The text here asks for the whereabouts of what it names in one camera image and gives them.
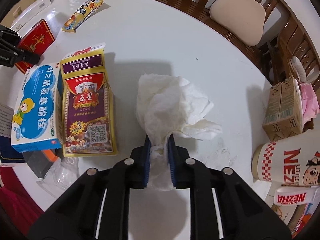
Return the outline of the red tin box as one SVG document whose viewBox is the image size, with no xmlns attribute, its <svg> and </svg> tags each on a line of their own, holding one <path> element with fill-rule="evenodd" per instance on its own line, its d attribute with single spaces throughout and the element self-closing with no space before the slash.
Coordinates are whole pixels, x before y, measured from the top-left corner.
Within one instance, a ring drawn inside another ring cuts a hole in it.
<svg viewBox="0 0 320 240">
<path fill-rule="evenodd" d="M 54 35 L 46 20 L 41 19 L 28 31 L 17 46 L 24 51 L 30 52 L 32 57 L 15 63 L 15 66 L 25 74 L 28 68 L 39 63 L 42 54 L 54 41 Z"/>
</svg>

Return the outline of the clear plastic wrapper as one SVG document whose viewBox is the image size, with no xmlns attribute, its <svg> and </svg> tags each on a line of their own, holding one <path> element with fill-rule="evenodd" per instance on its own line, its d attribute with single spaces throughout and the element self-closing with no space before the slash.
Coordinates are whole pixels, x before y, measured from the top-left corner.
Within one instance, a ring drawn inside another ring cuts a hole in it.
<svg viewBox="0 0 320 240">
<path fill-rule="evenodd" d="M 79 178 L 79 160 L 76 157 L 58 159 L 37 185 L 55 199 L 59 198 Z"/>
</svg>

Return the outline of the Nezha paper cup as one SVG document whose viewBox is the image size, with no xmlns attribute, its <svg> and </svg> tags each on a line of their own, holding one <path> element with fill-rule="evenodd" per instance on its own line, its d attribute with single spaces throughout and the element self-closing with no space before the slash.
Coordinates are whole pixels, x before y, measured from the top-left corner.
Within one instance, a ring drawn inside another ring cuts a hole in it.
<svg viewBox="0 0 320 240">
<path fill-rule="evenodd" d="M 255 179 L 290 186 L 319 185 L 319 130 L 271 141 L 253 154 Z"/>
</svg>

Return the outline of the pink tissue paper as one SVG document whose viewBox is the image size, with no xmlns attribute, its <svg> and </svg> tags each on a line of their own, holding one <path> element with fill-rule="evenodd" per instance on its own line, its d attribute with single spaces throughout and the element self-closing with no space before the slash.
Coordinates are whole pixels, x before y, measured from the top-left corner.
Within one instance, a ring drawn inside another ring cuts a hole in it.
<svg viewBox="0 0 320 240">
<path fill-rule="evenodd" d="M 306 124 L 319 114 L 319 104 L 317 95 L 310 83 L 300 83 L 300 92 L 302 97 L 303 124 Z"/>
</svg>

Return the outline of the brown cardboard carton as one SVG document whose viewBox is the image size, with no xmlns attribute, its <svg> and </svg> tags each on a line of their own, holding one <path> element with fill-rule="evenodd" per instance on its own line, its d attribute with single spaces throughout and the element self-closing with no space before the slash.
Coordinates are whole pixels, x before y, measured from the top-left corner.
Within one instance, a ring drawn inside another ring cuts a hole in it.
<svg viewBox="0 0 320 240">
<path fill-rule="evenodd" d="M 298 81 L 294 77 L 270 88 L 263 129 L 270 141 L 303 132 L 302 100 Z"/>
</svg>

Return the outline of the small white box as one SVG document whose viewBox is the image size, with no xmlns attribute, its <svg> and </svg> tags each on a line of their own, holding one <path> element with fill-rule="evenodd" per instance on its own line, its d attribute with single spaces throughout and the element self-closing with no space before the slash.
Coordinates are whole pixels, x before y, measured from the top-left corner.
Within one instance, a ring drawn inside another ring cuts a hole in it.
<svg viewBox="0 0 320 240">
<path fill-rule="evenodd" d="M 25 9 L 12 23 L 10 29 L 18 32 L 34 16 L 51 5 L 51 0 L 37 0 Z"/>
</svg>

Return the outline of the red trousers leg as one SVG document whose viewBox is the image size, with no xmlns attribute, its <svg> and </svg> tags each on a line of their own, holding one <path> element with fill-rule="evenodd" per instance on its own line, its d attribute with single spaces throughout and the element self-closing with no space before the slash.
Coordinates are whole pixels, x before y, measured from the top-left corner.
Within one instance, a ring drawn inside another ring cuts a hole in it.
<svg viewBox="0 0 320 240">
<path fill-rule="evenodd" d="M 27 236 L 31 226 L 44 214 L 25 190 L 11 167 L 1 167 L 1 206 L 16 229 Z"/>
</svg>

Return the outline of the Nezha paper bag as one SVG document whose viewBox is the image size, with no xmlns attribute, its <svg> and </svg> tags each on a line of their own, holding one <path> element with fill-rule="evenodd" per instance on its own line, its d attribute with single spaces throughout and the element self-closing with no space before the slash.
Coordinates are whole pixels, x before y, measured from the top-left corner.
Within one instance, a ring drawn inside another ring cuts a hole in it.
<svg viewBox="0 0 320 240">
<path fill-rule="evenodd" d="M 274 193 L 277 206 L 304 205 L 315 199 L 319 187 L 282 186 Z"/>
</svg>

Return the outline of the white tissue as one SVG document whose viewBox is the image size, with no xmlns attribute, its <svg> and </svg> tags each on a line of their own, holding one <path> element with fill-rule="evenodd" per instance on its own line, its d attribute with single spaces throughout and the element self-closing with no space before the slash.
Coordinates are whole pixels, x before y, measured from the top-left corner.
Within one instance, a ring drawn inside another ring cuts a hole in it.
<svg viewBox="0 0 320 240">
<path fill-rule="evenodd" d="M 180 76 L 144 74 L 138 81 L 137 120 L 151 142 L 148 187 L 173 188 L 168 157 L 170 135 L 212 140 L 220 125 L 205 119 L 214 104 L 199 88 Z"/>
</svg>

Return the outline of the white text medicine box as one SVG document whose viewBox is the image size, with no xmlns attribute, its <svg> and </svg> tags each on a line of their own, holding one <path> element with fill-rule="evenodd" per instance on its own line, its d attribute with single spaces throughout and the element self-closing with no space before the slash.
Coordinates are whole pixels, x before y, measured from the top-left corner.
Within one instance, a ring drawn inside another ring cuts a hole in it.
<svg viewBox="0 0 320 240">
<path fill-rule="evenodd" d="M 14 167 L 25 163 L 23 155 L 11 145 L 11 128 L 14 110 L 4 104 L 0 106 L 0 150 L 1 167 Z"/>
</svg>

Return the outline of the blue white medicine box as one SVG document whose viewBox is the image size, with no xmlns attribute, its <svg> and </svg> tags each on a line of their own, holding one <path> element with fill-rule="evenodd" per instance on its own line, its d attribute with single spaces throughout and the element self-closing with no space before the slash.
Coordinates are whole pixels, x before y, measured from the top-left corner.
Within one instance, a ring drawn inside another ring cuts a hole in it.
<svg viewBox="0 0 320 240">
<path fill-rule="evenodd" d="M 62 147 L 62 94 L 59 63 L 27 70 L 12 119 L 11 145 L 17 152 Z"/>
</svg>

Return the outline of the yellow snack wrapper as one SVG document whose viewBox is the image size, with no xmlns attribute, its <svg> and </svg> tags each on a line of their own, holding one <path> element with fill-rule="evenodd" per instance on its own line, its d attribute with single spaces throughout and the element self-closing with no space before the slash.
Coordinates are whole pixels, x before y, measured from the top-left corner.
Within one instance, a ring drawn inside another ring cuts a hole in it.
<svg viewBox="0 0 320 240">
<path fill-rule="evenodd" d="M 93 15 L 105 0 L 87 0 L 74 12 L 62 26 L 64 32 L 75 32 L 91 15 Z"/>
</svg>

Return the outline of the beige chair cushion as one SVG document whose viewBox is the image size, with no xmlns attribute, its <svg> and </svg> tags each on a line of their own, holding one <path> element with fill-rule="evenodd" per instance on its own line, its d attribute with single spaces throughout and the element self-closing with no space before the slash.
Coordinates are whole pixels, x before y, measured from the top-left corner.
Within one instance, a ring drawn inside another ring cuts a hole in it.
<svg viewBox="0 0 320 240">
<path fill-rule="evenodd" d="M 263 35 L 266 11 L 255 0 L 216 0 L 210 18 L 247 46 L 256 46 Z"/>
</svg>

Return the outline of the black orange box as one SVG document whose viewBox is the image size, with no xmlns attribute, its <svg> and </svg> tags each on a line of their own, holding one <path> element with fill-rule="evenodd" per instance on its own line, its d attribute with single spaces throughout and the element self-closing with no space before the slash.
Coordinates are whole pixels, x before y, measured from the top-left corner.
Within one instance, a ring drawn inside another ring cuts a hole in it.
<svg viewBox="0 0 320 240">
<path fill-rule="evenodd" d="M 56 155 L 55 149 L 53 150 L 40 150 L 22 153 L 25 162 L 34 172 L 37 178 L 43 179 L 53 163 L 61 160 Z"/>
</svg>

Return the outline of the gold purple snack box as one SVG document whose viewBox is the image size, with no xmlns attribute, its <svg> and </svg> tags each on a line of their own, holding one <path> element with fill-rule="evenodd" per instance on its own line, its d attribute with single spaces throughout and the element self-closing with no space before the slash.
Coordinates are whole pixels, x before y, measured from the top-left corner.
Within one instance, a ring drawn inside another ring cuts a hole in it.
<svg viewBox="0 0 320 240">
<path fill-rule="evenodd" d="M 116 155 L 113 92 L 100 43 L 60 61 L 63 81 L 63 155 Z"/>
</svg>

